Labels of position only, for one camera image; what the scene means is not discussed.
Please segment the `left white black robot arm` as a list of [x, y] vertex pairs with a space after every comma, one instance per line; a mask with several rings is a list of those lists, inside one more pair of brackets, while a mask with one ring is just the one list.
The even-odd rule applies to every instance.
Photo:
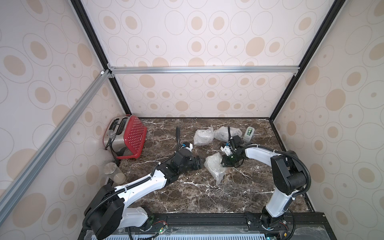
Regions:
[[180, 175], [203, 169], [204, 163], [204, 158], [179, 151], [136, 181], [116, 187], [103, 186], [85, 211], [83, 229], [93, 231], [98, 240], [103, 240], [117, 229], [146, 225], [149, 212], [143, 207], [130, 208], [130, 205], [176, 182]]

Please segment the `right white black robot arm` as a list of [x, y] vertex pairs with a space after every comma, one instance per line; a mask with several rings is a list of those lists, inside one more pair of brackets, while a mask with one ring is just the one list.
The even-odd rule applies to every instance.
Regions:
[[256, 144], [234, 148], [226, 144], [221, 151], [223, 167], [239, 167], [246, 159], [271, 167], [275, 191], [265, 206], [265, 214], [270, 218], [281, 217], [296, 196], [305, 194], [311, 187], [310, 171], [294, 151], [272, 150]]

